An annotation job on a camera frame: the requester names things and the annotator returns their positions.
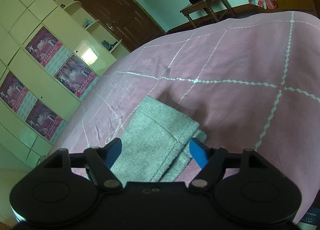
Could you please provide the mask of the pink poster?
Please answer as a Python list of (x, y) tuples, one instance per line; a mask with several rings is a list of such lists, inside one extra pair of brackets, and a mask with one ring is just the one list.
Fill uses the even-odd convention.
[(25, 120), (35, 131), (51, 141), (63, 119), (37, 100)]
[(41, 66), (46, 67), (62, 47), (63, 44), (46, 27), (42, 26), (25, 49)]
[(97, 75), (75, 55), (70, 55), (54, 77), (79, 99), (97, 82)]
[(14, 112), (17, 113), (28, 92), (27, 87), (12, 72), (8, 72), (1, 85), (1, 98)]

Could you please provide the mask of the pink poster lower left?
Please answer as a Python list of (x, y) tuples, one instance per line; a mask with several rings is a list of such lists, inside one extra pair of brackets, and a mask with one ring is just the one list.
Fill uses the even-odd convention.
[(63, 119), (37, 100), (25, 120), (35, 131), (51, 141)]

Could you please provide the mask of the pink poster upper left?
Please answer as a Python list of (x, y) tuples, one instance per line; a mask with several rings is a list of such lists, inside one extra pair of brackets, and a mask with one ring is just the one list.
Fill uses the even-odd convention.
[(28, 92), (27, 87), (12, 72), (8, 72), (1, 85), (1, 98), (14, 112), (17, 113)]

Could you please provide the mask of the pink poster upper right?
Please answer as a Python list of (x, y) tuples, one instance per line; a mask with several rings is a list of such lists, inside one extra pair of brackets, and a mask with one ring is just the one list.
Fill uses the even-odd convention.
[(46, 27), (42, 26), (25, 49), (41, 66), (46, 67), (62, 47), (63, 44)]

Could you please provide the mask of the wooden chair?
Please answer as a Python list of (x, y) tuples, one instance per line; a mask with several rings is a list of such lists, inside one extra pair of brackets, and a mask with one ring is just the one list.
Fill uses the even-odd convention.
[[(220, 1), (226, 8), (220, 16), (218, 16), (211, 7), (212, 3), (216, 1)], [(214, 20), (215, 22), (220, 22), (227, 13), (230, 13), (233, 18), (236, 17), (234, 10), (232, 9), (231, 5), (228, 3), (227, 0), (201, 0), (197, 3), (187, 5), (182, 10), (180, 10), (180, 13), (188, 19), (189, 23), (193, 26), (193, 28), (197, 28), (197, 24), (191, 18), (190, 15), (199, 10), (204, 10), (207, 14), (207, 19)]]

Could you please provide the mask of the grey green pant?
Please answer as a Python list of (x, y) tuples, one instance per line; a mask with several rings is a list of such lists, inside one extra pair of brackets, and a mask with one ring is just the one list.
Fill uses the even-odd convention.
[(173, 182), (191, 161), (192, 138), (207, 138), (198, 122), (147, 96), (120, 137), (121, 154), (111, 171), (122, 184)]

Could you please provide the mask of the pale yellow wardrobe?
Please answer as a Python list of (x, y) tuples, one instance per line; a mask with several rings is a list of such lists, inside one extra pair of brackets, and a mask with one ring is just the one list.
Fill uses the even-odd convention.
[(122, 41), (75, 0), (1, 0), (1, 144), (34, 167)]

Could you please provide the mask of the pink quilted bedspread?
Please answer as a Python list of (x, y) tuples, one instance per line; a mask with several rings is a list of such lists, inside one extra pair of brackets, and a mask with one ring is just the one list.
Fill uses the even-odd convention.
[(319, 191), (319, 19), (256, 14), (162, 36), (116, 61), (53, 150), (81, 152), (120, 137), (144, 97), (199, 123), (208, 146), (255, 149), (302, 192)]

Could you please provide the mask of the pink poster lower right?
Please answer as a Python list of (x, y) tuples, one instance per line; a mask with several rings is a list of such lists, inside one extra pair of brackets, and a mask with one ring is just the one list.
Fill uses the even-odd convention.
[(97, 75), (75, 55), (70, 55), (54, 77), (79, 99), (97, 82)]

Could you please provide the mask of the brown wooden door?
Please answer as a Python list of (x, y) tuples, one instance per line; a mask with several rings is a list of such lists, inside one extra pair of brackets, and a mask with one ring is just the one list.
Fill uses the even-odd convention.
[(100, 20), (128, 51), (165, 35), (163, 29), (134, 0), (77, 0)]

